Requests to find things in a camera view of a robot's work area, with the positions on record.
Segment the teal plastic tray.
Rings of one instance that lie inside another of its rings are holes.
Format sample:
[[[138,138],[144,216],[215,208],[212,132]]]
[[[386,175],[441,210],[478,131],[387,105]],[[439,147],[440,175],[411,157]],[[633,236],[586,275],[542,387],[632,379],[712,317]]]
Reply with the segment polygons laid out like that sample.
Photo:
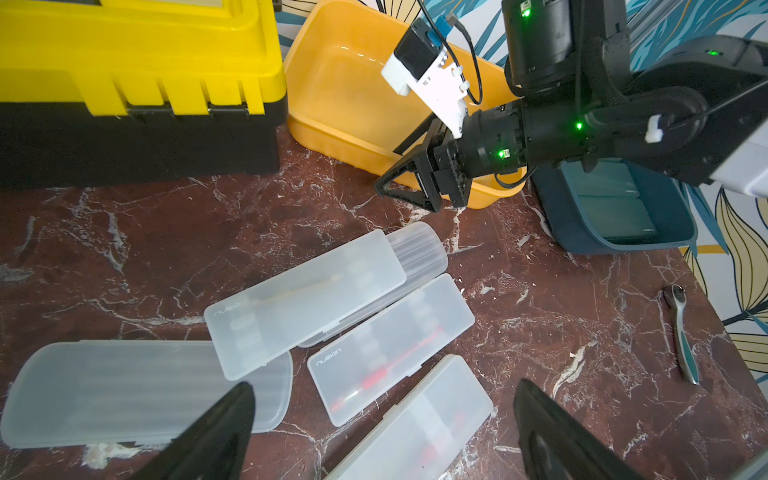
[[[577,163],[541,167],[533,185],[552,235],[579,255],[685,247],[698,229],[677,183],[626,161],[586,173]]]

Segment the green pencil case back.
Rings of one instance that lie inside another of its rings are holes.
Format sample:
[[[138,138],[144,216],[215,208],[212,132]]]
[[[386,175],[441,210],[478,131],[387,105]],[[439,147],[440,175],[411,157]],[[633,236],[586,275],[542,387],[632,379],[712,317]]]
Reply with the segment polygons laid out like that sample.
[[[580,197],[638,198],[639,190],[627,164],[601,161],[589,173],[580,163],[567,163],[562,172]]]

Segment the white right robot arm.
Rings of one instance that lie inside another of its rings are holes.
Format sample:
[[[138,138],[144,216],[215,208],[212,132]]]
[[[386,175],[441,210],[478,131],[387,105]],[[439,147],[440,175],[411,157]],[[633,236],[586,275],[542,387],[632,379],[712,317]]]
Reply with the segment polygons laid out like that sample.
[[[713,35],[630,68],[621,1],[506,1],[510,103],[470,112],[471,84],[447,40],[453,15],[423,12],[382,69],[429,116],[398,147],[378,194],[437,212],[469,203],[473,181],[505,189],[538,169],[578,162],[585,172],[623,159],[692,186],[720,183],[767,194],[767,46]]]

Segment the yellow plastic tray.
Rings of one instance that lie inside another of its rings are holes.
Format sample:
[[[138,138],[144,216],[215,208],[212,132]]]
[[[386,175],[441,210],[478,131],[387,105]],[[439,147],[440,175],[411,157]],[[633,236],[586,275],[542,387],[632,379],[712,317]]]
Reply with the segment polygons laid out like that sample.
[[[377,176],[400,160],[395,147],[434,114],[381,75],[408,28],[357,1],[315,6],[285,61],[288,125],[301,145]],[[459,48],[448,53],[464,80],[482,80],[482,108],[513,100],[502,68]]]

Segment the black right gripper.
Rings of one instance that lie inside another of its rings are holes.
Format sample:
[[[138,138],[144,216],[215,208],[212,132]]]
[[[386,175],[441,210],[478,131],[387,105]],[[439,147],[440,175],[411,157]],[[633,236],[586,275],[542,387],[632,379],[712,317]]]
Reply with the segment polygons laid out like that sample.
[[[572,104],[505,104],[466,117],[458,139],[428,116],[393,152],[402,158],[375,181],[377,194],[429,212],[442,209],[442,196],[463,207],[475,178],[575,156],[576,111]]]

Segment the yellow black toolbox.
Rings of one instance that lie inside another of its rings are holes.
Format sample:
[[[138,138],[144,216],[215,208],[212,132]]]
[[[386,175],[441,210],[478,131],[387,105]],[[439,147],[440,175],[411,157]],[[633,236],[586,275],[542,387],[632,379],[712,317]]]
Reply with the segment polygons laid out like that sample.
[[[269,175],[278,1],[5,1],[1,187]]]

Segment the green pencil case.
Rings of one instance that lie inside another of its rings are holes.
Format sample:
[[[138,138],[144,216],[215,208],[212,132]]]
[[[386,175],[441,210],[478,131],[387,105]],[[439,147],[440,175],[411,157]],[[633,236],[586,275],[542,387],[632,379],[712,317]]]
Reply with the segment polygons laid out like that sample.
[[[639,190],[627,164],[601,161],[589,173],[580,163],[567,163],[562,172],[580,197],[638,198]]]
[[[613,243],[646,241],[657,234],[648,210],[639,198],[580,197],[587,221]]]

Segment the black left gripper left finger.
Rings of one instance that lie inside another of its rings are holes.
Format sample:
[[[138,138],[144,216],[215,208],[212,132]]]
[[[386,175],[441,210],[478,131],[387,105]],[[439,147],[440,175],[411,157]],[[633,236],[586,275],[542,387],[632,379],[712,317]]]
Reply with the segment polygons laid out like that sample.
[[[253,387],[238,383],[133,477],[238,479],[255,408]]]

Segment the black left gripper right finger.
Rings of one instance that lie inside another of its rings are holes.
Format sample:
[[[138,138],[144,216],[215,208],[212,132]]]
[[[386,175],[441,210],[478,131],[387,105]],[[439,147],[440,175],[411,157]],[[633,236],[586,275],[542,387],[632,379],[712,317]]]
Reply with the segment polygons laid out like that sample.
[[[641,477],[531,380],[518,383],[513,406],[529,479]]]

